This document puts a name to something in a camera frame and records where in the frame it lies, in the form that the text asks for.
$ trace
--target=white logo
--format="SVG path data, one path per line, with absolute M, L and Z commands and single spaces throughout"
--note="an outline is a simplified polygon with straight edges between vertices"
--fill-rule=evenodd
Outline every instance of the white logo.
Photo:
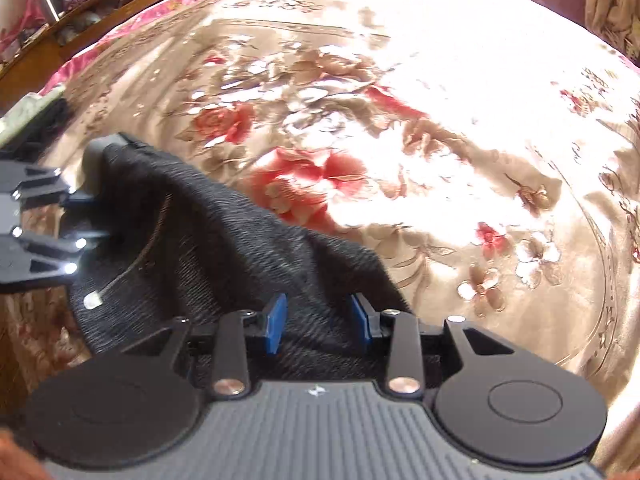
M 309 395 L 313 395 L 316 399 L 320 397 L 322 394 L 326 393 L 326 390 L 320 386 L 320 384 L 315 384 L 313 388 L 306 391 Z

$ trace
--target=light green cloth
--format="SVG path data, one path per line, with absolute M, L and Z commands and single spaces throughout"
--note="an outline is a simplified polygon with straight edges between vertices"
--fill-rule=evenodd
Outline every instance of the light green cloth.
M 41 111 L 59 98 L 65 86 L 54 86 L 45 96 L 30 92 L 20 99 L 0 118 L 0 148 L 17 136 L 20 131 Z

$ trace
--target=beige satin fabric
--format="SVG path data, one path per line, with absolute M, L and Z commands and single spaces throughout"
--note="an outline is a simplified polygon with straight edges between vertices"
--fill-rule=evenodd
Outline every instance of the beige satin fabric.
M 640 55 L 640 0 L 586 0 L 586 26 L 631 59 Z
M 130 132 L 371 247 L 425 321 L 466 316 L 592 381 L 615 472 L 638 459 L 639 93 L 529 0 L 206 0 L 71 81 L 42 162 L 80 186 L 87 141 Z M 44 301 L 15 297 L 15 324 Z

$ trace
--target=wooden furniture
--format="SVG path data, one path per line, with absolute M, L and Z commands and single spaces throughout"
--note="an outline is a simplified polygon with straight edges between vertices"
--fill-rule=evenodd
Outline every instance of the wooden furniture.
M 95 43 L 116 25 L 161 0 L 87 0 L 47 27 L 0 72 L 0 113 L 5 113 L 27 92 L 39 91 L 49 78 L 82 49 Z M 83 12 L 102 4 L 116 8 L 100 22 L 60 46 L 56 35 Z

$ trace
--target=silver screw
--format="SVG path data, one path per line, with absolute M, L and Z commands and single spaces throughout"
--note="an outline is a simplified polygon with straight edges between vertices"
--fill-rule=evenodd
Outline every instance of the silver screw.
M 224 396 L 234 396 L 244 392 L 244 383 L 238 379 L 220 379 L 213 385 L 217 394 Z
M 414 394 L 420 389 L 420 382 L 412 377 L 395 377 L 388 386 L 396 394 Z

